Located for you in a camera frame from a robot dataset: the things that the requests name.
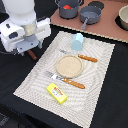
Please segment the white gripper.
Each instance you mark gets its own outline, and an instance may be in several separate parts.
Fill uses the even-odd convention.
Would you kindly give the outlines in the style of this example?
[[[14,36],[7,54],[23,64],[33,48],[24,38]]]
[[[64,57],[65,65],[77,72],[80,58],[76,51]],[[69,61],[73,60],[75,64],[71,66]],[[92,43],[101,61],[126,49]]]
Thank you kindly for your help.
[[[6,19],[0,24],[0,39],[7,52],[20,53],[30,50],[36,46],[42,48],[43,40],[51,34],[50,19],[45,18],[36,23],[36,31],[32,32],[29,27],[23,27]]]

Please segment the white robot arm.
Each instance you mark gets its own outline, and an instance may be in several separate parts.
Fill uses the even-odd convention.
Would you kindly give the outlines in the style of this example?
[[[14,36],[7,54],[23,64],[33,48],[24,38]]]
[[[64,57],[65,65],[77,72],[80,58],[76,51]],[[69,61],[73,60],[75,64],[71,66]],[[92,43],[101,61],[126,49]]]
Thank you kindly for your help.
[[[0,0],[9,18],[0,23],[0,39],[7,53],[23,54],[34,47],[42,48],[51,34],[50,19],[38,21],[34,0]]]

